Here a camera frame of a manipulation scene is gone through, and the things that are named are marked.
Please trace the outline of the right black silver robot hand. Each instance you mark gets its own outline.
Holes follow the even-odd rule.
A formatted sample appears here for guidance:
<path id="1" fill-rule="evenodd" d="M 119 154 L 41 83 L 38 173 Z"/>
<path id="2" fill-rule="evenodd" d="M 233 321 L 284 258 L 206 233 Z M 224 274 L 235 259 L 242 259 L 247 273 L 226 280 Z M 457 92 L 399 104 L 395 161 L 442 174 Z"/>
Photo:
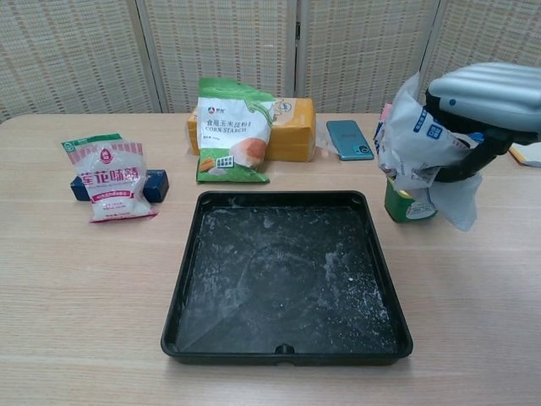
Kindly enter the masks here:
<path id="1" fill-rule="evenodd" d="M 424 109 L 458 134 L 480 133 L 483 141 L 461 161 L 443 166 L 437 182 L 472 177 L 512 144 L 540 141 L 540 68 L 516 63 L 474 63 L 432 80 Z"/>

